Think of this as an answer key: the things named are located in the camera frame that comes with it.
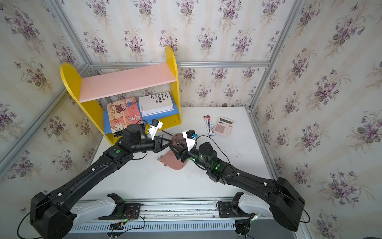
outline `pink shelf board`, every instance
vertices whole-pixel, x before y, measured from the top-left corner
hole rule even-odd
[[[167,63],[83,78],[79,101],[86,102],[176,81]]]

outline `white table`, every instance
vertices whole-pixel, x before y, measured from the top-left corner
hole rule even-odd
[[[229,157],[233,166],[259,177],[270,178],[244,107],[182,107],[181,112],[183,124],[167,129],[166,132],[176,134],[193,129],[198,135],[207,135],[203,116],[211,116],[214,126],[218,117],[231,119],[235,122],[231,135],[226,137],[216,134],[213,139]],[[200,137],[197,144],[201,145],[206,141],[211,142],[220,159],[227,161],[207,137]],[[109,147],[110,144],[103,139],[93,161]],[[205,171],[191,161],[181,170],[165,167],[157,159],[168,150],[157,154],[149,152],[143,160],[129,161],[120,170],[98,183],[82,199],[99,199],[109,193],[117,193],[124,199],[219,198],[233,197],[236,192],[244,191],[231,185],[213,182]],[[136,153],[135,158],[140,158],[141,155],[143,154]]]

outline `pink calculator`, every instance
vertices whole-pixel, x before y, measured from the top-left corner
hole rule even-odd
[[[234,122],[232,120],[219,117],[216,123],[216,126],[214,128],[215,133],[224,135],[224,136],[230,136],[232,132]]]

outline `pink pouch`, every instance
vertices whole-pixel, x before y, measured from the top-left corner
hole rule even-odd
[[[172,145],[179,146],[179,144],[177,144],[175,140],[181,141],[182,143],[186,144],[186,139],[183,138],[182,133],[175,135],[172,138],[172,140],[174,141],[174,143]],[[178,160],[176,158],[174,152],[172,150],[169,150],[165,155],[160,156],[158,158],[158,161],[163,163],[164,166],[168,166],[168,167],[175,169],[175,170],[180,170],[186,165],[188,160],[186,160],[184,163],[182,163],[181,160]]]

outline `floral wallpaper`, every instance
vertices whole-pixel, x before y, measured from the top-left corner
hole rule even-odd
[[[62,0],[94,62],[268,60],[292,0]],[[302,29],[319,13],[306,7]]]
[[[59,66],[82,62],[64,37],[45,0],[0,1],[0,159],[64,85]],[[38,192],[47,194],[84,170],[101,134],[69,95],[0,179],[1,238],[16,229]],[[26,221],[20,234],[38,234]]]
[[[183,107],[248,106],[265,68],[179,68],[180,101]],[[116,70],[102,70],[99,74]],[[170,91],[169,84],[112,96],[113,101]]]
[[[88,167],[102,135],[90,123],[69,95],[40,129],[19,159],[0,179],[4,197],[0,210],[14,217],[3,218],[2,238],[16,238],[19,221],[30,210],[30,200],[38,192],[48,193],[62,186]],[[26,222],[21,235],[36,237],[34,228]]]
[[[63,89],[59,66],[82,65],[46,1],[0,1],[0,158]]]
[[[381,19],[378,1],[305,1],[255,107],[315,239],[382,236]]]

